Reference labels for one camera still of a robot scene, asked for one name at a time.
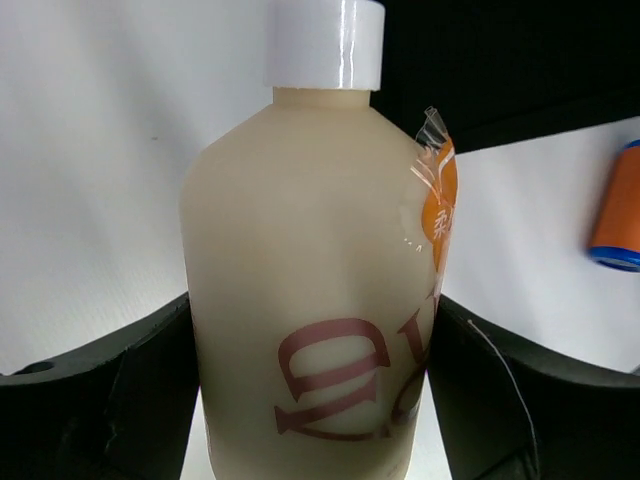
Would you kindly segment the cream pump lotion bottle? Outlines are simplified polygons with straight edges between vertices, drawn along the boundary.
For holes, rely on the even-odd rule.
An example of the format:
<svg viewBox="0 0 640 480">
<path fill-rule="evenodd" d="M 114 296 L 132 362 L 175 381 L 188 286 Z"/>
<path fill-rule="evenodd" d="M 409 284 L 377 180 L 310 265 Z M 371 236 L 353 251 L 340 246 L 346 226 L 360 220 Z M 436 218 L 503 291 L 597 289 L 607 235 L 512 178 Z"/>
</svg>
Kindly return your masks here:
<svg viewBox="0 0 640 480">
<path fill-rule="evenodd" d="M 190 167 L 180 221 L 219 479 L 402 479 L 458 193 L 434 109 L 370 105 L 385 9 L 275 1 L 272 103 Z"/>
</svg>

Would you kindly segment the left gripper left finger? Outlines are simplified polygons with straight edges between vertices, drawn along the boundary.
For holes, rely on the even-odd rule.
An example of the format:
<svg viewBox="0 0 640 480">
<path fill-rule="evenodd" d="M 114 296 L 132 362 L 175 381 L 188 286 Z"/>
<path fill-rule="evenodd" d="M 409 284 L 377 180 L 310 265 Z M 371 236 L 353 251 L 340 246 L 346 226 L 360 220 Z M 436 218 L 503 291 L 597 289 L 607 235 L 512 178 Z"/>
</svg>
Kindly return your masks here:
<svg viewBox="0 0 640 480">
<path fill-rule="evenodd" d="M 1 378 L 4 479 L 177 479 L 198 366 L 189 300 Z"/>
</svg>

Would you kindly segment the orange spray bottle blue cap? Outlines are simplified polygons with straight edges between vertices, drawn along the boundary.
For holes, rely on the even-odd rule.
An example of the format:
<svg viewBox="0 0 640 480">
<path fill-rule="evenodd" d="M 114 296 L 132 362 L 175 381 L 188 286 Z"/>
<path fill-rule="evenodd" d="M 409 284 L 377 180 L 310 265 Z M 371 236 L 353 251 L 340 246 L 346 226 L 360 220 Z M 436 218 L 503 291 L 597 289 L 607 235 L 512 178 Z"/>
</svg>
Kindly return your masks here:
<svg viewBox="0 0 640 480">
<path fill-rule="evenodd" d="M 600 265 L 639 272 L 639 140 L 616 156 L 587 254 Z"/>
</svg>

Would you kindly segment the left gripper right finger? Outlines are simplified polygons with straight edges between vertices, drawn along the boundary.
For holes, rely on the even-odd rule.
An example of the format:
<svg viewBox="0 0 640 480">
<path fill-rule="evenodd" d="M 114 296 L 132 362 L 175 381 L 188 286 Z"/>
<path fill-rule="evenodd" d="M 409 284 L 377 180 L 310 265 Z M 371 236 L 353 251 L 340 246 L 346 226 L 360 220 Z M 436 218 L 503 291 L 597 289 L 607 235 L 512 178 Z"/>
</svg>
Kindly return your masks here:
<svg viewBox="0 0 640 480">
<path fill-rule="evenodd" d="M 439 302 L 427 374 L 455 479 L 636 479 L 639 377 Z"/>
</svg>

